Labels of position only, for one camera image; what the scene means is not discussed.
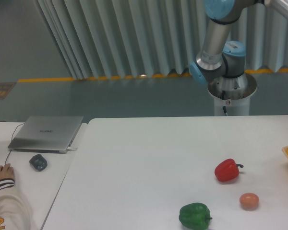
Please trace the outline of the person's hand on mouse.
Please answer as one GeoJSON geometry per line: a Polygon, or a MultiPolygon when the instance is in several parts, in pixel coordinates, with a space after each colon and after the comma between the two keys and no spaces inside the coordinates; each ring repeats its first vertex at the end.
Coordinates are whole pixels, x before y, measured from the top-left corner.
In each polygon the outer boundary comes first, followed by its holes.
{"type": "Polygon", "coordinates": [[[14,169],[10,163],[5,164],[4,166],[0,165],[0,181],[6,179],[15,180],[14,169]]]}

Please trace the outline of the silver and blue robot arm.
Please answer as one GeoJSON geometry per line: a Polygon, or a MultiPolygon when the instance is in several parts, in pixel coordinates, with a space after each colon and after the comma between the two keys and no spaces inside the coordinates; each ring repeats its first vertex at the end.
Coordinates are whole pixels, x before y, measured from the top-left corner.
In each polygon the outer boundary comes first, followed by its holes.
{"type": "Polygon", "coordinates": [[[262,4],[278,11],[288,19],[288,0],[205,0],[204,10],[210,18],[204,44],[196,60],[189,65],[193,78],[206,83],[228,72],[223,59],[226,39],[243,9],[262,4]]]}

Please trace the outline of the cream striped sleeve forearm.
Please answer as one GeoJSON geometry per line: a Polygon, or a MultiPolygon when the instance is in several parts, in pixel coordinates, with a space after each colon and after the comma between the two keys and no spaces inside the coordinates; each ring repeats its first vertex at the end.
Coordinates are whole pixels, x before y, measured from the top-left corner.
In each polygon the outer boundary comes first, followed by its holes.
{"type": "Polygon", "coordinates": [[[14,179],[0,179],[0,230],[29,229],[30,215],[14,179]]]}

